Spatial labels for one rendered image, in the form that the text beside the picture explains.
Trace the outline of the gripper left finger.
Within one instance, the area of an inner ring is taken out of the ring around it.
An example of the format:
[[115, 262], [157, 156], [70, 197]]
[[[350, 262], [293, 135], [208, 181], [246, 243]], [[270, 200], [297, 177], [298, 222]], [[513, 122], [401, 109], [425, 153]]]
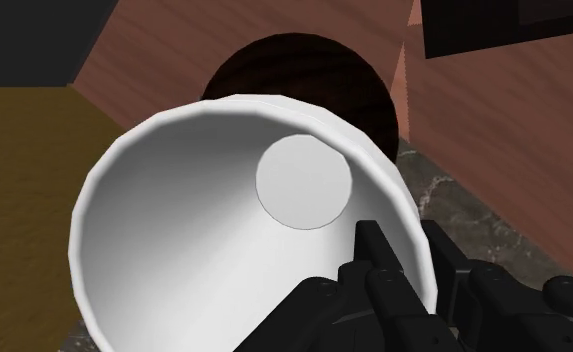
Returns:
[[373, 220], [356, 224], [354, 260], [336, 281], [301, 281], [234, 352], [462, 352], [425, 309]]

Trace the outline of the dark brown round bowl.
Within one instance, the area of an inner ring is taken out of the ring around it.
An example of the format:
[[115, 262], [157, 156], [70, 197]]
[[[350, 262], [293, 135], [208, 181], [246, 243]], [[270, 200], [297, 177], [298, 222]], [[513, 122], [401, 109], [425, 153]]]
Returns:
[[284, 33], [246, 45], [216, 70], [201, 98], [233, 94], [283, 95], [323, 107], [397, 160], [399, 126], [389, 90], [365, 59], [335, 40]]

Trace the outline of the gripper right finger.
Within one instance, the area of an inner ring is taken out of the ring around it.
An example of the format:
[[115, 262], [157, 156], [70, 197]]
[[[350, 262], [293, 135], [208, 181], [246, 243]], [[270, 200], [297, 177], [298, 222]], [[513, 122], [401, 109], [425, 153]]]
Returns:
[[467, 352], [573, 352], [573, 276], [533, 289], [502, 266], [469, 259], [433, 220], [423, 220], [438, 286], [437, 314]]

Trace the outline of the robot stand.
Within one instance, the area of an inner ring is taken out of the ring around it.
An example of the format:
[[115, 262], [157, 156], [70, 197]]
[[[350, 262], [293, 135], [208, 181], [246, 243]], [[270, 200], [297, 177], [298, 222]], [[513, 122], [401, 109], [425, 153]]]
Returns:
[[573, 0], [420, 0], [426, 58], [573, 34]]

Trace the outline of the white cup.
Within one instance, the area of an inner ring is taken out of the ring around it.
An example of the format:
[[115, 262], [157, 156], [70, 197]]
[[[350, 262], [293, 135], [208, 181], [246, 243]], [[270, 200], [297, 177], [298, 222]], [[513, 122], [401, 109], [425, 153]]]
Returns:
[[74, 297], [100, 352], [234, 352], [302, 280], [336, 277], [360, 220], [434, 312], [417, 206], [368, 136], [284, 96], [191, 103], [118, 137], [88, 173]]

